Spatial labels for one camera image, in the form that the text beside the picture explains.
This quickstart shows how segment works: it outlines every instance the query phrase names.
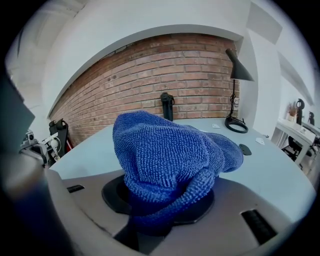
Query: black thermos bottle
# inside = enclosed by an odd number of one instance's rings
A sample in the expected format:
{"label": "black thermos bottle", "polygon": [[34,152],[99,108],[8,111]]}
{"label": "black thermos bottle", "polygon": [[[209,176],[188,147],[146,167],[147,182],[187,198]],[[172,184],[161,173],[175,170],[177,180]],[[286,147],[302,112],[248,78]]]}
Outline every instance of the black thermos bottle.
{"label": "black thermos bottle", "polygon": [[163,110],[163,117],[167,120],[173,121],[174,120],[174,112],[173,112],[173,105],[175,104],[175,99],[172,95],[164,92],[160,96],[162,102],[162,110]]}

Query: blue towel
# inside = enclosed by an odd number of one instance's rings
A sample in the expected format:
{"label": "blue towel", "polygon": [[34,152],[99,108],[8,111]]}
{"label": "blue towel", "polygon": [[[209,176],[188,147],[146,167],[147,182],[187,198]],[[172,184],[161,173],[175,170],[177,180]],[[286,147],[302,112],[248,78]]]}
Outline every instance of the blue towel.
{"label": "blue towel", "polygon": [[130,191],[137,231],[170,229],[175,216],[203,198],[221,172],[243,163],[238,145],[146,111],[120,114],[113,126],[116,156]]}

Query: black slot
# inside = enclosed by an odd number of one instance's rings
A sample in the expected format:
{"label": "black slot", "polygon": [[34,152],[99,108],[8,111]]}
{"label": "black slot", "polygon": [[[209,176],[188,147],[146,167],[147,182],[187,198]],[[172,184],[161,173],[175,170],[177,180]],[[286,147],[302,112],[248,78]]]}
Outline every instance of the black slot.
{"label": "black slot", "polygon": [[242,212],[241,215],[260,245],[263,245],[277,234],[257,210],[247,210]]}
{"label": "black slot", "polygon": [[79,190],[83,190],[85,187],[82,185],[74,185],[74,186],[70,186],[67,187],[66,189],[69,191],[69,193],[73,193]]}

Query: table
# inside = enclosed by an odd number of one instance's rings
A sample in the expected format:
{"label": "table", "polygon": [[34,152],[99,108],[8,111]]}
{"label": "table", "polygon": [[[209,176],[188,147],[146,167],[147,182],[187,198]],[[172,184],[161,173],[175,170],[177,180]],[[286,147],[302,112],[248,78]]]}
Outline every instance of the table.
{"label": "table", "polygon": [[[221,178],[238,182],[280,209],[292,221],[305,216],[316,192],[303,172],[275,144],[254,129],[236,133],[227,129],[224,118],[179,119],[175,123],[191,125],[205,132],[222,134],[236,144],[245,144],[252,155],[244,156],[242,166]],[[214,129],[212,124],[220,126]],[[103,174],[122,169],[114,152],[113,126],[109,125],[68,152],[51,169],[62,179]],[[256,142],[263,138],[265,145]]]}
{"label": "table", "polygon": [[313,145],[316,135],[307,129],[304,129],[303,133],[303,127],[301,125],[281,118],[278,119],[276,128],[282,131],[284,134],[291,136],[302,145],[302,149],[294,161],[297,165],[299,165],[306,155],[309,147]]}
{"label": "table", "polygon": [[315,135],[320,136],[320,128],[312,125],[311,123],[308,122],[302,122],[302,126],[308,128],[309,130],[311,130],[311,132],[313,132]]}

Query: red brick wall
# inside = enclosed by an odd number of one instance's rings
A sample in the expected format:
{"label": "red brick wall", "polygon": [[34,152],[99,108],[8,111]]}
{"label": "red brick wall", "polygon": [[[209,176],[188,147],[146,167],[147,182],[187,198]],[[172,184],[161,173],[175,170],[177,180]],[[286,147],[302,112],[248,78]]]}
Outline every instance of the red brick wall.
{"label": "red brick wall", "polygon": [[225,117],[233,85],[227,48],[235,50],[234,43],[203,34],[132,43],[88,68],[62,95],[50,118],[63,118],[77,145],[113,124],[120,113],[142,109],[162,115],[163,92],[174,96],[174,119]]}

